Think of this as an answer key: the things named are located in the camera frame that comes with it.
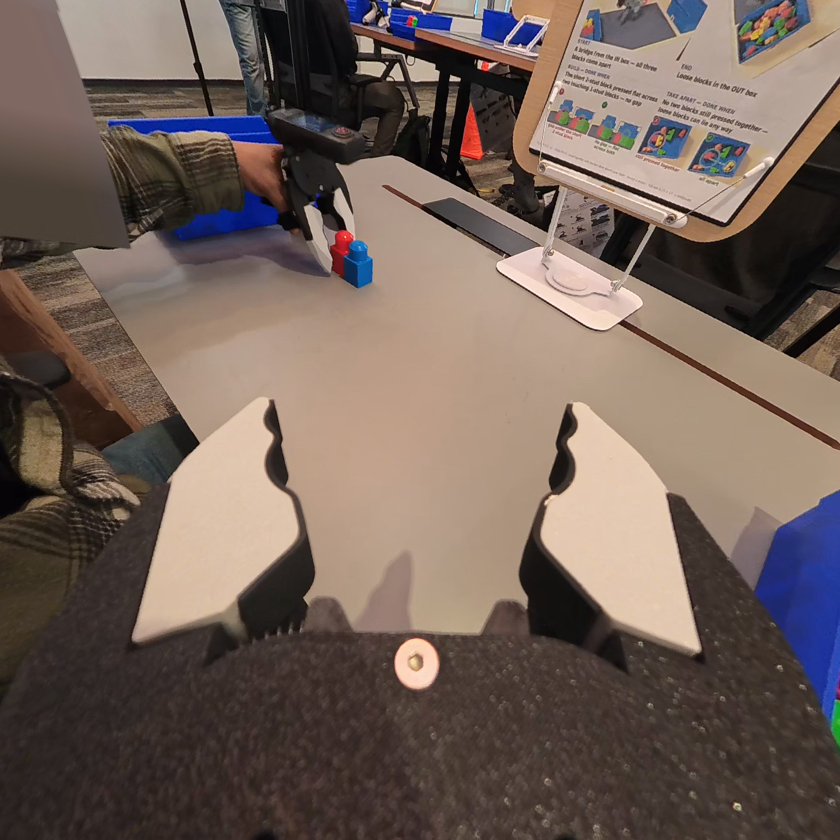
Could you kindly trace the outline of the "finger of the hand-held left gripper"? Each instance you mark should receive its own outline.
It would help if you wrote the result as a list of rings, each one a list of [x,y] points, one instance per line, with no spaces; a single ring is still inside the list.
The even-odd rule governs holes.
[[[325,181],[320,190],[320,213],[325,229],[356,236],[350,192],[344,181]]]
[[[319,199],[312,196],[303,196],[301,199],[301,231],[311,254],[320,267],[321,272],[328,276],[332,273],[333,258],[330,251],[330,243],[325,233],[324,217],[335,222],[334,207],[332,198],[319,204]]]

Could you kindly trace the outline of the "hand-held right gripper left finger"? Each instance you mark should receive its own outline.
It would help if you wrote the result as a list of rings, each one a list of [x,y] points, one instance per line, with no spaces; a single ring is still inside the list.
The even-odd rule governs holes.
[[[217,625],[236,644],[299,629],[315,567],[275,402],[245,406],[172,475],[131,636]]]

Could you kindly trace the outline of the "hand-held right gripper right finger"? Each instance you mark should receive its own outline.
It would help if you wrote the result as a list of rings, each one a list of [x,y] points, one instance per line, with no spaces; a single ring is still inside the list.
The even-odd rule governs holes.
[[[603,658],[620,636],[702,655],[669,494],[588,405],[563,413],[520,566],[531,635]]]

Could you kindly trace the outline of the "blue single-stud block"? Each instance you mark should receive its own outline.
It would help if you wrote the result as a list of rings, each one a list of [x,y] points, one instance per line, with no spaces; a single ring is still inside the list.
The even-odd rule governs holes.
[[[343,278],[354,288],[363,288],[373,281],[373,258],[367,244],[354,239],[343,256]]]

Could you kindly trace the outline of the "person's left hand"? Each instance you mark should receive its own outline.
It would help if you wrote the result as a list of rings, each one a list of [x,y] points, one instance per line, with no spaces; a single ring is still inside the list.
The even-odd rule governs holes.
[[[247,193],[272,205],[280,214],[290,210],[282,171],[280,144],[233,141],[240,180]]]

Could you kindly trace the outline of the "black office chair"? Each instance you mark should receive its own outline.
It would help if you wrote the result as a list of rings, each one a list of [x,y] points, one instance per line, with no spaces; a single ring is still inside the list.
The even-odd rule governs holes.
[[[331,118],[351,129],[376,119],[370,157],[393,152],[406,100],[392,81],[359,72],[359,45],[351,27],[350,9],[344,1],[294,2],[295,20],[303,27],[300,55],[306,57],[308,99],[298,98],[299,64],[292,55],[288,11],[262,11],[262,28],[273,61],[274,80],[280,100],[289,108],[300,108]]]

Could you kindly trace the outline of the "black backpack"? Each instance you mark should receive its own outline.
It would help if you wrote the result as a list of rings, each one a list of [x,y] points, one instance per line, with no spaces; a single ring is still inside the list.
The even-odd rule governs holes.
[[[427,115],[409,117],[395,139],[392,154],[425,169],[430,147],[430,123]]]

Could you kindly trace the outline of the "person's blue jeans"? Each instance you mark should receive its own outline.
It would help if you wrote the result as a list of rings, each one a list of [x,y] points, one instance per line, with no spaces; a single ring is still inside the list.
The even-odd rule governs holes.
[[[194,432],[176,413],[105,447],[101,454],[116,474],[154,486],[167,482],[197,446]]]

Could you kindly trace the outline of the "black table panel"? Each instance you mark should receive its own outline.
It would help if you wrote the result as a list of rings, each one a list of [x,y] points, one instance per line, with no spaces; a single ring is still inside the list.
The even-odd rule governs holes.
[[[421,209],[503,258],[516,256],[538,247],[538,243],[534,240],[452,197],[423,203]]]

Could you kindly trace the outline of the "black tripod pole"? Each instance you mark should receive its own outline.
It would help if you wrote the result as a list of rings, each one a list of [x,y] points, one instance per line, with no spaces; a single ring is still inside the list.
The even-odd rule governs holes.
[[[192,66],[196,73],[196,77],[198,79],[199,86],[201,88],[203,94],[203,100],[206,108],[207,116],[212,118],[214,116],[214,106],[212,103],[211,95],[207,85],[207,79],[205,78],[204,70],[203,70],[203,63],[201,61],[200,53],[197,47],[196,38],[193,31],[193,24],[192,20],[188,11],[187,3],[184,0],[179,1],[182,17],[185,25],[185,31],[189,40],[190,48],[192,51]]]

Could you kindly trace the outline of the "person's plaid shirt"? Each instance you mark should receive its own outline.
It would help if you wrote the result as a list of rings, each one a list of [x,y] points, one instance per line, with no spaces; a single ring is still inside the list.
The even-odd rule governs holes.
[[[152,485],[116,474],[44,385],[1,361],[1,695]]]

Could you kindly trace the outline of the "brown background table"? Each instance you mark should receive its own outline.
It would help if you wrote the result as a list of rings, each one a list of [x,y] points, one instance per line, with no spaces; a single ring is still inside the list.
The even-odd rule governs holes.
[[[373,42],[372,52],[360,52],[359,61],[396,64],[406,56],[434,65],[437,85],[430,128],[426,169],[445,180],[467,187],[468,173],[460,152],[465,135],[473,85],[524,99],[536,59],[507,54],[498,46],[475,43],[449,31],[421,29],[414,40],[387,34],[382,29],[352,24],[357,36]]]

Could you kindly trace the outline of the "white document stand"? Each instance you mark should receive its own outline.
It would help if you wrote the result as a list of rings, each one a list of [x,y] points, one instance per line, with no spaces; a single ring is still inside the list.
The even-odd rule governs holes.
[[[526,14],[518,19],[502,44],[508,49],[532,53],[542,43],[549,23],[545,17]]]
[[[643,305],[636,293],[625,288],[625,283],[655,228],[680,230],[687,225],[692,211],[666,207],[544,159],[539,160],[538,171],[548,175],[560,186],[549,231],[542,246],[500,260],[497,262],[497,270],[505,278],[586,328],[607,331]],[[555,232],[569,187],[605,200],[608,206],[648,222],[642,244],[617,279],[609,279],[555,248]]]

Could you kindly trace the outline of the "printed cardboard box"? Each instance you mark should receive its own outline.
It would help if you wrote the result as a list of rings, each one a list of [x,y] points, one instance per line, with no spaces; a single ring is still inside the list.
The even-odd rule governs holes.
[[[569,190],[555,238],[599,258],[613,234],[614,222],[612,207]]]

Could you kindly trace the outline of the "wooden instruction board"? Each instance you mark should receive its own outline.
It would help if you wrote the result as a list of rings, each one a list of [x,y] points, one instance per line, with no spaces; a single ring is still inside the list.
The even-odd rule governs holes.
[[[558,2],[517,163],[693,242],[754,224],[838,125],[839,3]]]

